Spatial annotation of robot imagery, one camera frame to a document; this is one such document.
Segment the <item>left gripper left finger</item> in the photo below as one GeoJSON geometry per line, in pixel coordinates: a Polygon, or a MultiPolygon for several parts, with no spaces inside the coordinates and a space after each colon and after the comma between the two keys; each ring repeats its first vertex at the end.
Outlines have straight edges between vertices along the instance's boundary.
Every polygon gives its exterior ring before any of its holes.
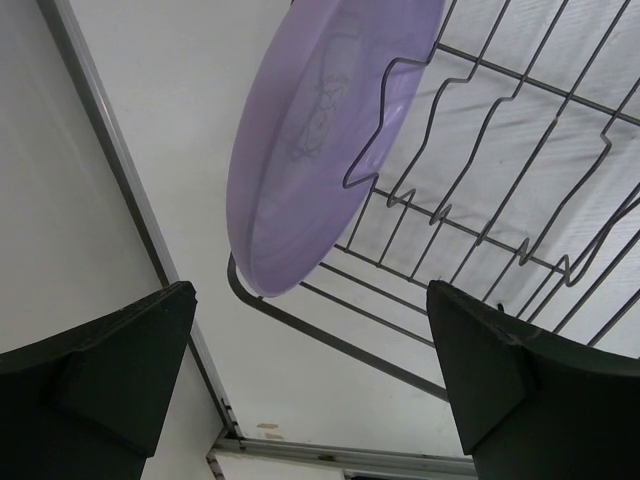
{"type": "Polygon", "coordinates": [[[173,283],[1,356],[4,479],[138,479],[189,342],[196,290],[173,283]]]}

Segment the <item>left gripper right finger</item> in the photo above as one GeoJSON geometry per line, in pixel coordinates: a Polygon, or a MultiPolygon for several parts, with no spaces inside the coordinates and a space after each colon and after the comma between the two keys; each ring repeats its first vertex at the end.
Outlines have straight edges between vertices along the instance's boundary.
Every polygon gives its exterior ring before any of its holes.
{"type": "Polygon", "coordinates": [[[481,479],[636,479],[639,362],[439,280],[427,313],[464,454],[481,479]]]}

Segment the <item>large purple plate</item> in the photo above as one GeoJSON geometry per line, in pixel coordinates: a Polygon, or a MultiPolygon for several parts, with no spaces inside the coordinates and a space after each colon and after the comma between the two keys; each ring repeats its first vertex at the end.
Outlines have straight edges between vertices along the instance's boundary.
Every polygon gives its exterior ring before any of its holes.
{"type": "Polygon", "coordinates": [[[440,1],[296,1],[247,96],[227,178],[232,255],[280,296],[344,232],[388,157],[433,51],[440,1]]]}

